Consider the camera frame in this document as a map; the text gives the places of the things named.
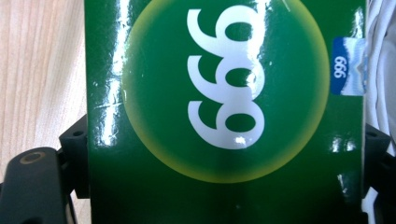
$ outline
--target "screw hole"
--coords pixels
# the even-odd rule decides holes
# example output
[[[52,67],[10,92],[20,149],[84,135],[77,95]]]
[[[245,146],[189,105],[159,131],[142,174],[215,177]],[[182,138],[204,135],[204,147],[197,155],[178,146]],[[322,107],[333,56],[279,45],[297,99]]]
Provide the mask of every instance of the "screw hole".
[[[73,133],[73,136],[77,137],[77,136],[80,136],[80,135],[83,135],[83,134],[84,134],[83,131],[76,131],[76,132]]]
[[[37,162],[37,161],[43,159],[45,156],[46,156],[46,153],[44,153],[42,151],[32,152],[32,153],[29,153],[29,154],[23,156],[20,159],[20,163],[24,164],[24,165],[31,164],[31,163],[34,163],[34,162]]]

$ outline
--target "small 999 label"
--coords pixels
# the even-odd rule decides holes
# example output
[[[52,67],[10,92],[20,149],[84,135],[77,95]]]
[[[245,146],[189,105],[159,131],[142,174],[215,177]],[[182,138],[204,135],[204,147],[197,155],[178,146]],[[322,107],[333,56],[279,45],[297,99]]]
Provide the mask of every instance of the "small 999 label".
[[[337,37],[332,45],[331,91],[336,95],[365,93],[365,40]]]

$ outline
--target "green packaging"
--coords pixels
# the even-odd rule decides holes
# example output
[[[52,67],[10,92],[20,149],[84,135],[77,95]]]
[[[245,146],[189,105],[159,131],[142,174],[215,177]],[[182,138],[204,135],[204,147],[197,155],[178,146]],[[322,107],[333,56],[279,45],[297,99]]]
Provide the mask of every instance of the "green packaging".
[[[362,0],[85,1],[93,223],[343,223]]]

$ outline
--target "white number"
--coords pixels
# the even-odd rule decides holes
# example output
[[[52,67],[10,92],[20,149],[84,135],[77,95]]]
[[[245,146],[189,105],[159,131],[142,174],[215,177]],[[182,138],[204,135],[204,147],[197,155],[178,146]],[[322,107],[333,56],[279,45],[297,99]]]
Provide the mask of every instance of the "white number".
[[[336,78],[346,77],[347,70],[347,59],[341,56],[338,56],[334,59],[334,76]]]
[[[199,70],[201,55],[188,59],[190,79],[197,90],[205,97],[222,104],[216,116],[216,129],[207,127],[199,117],[202,101],[191,101],[188,107],[189,120],[194,130],[207,143],[225,149],[241,149],[253,145],[264,130],[264,115],[253,102],[264,87],[264,71],[257,59],[264,40],[264,18],[250,7],[235,6],[224,10],[216,22],[216,37],[206,35],[198,24],[200,9],[189,10],[187,25],[192,39],[204,50],[220,56],[215,78],[216,83],[206,81]],[[225,30],[234,23],[247,23],[251,26],[251,38],[247,41],[231,40]],[[245,68],[251,73],[246,87],[230,85],[227,74]],[[232,115],[245,114],[255,120],[255,126],[248,132],[234,132],[226,127],[226,120]]]

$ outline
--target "wooden table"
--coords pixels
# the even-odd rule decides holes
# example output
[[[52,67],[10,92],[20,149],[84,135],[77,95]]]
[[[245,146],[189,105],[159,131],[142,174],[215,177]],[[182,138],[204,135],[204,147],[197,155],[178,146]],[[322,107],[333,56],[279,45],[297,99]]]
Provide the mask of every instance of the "wooden table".
[[[86,113],[83,0],[0,1],[0,182],[9,160]],[[91,223],[89,200],[75,203]]]

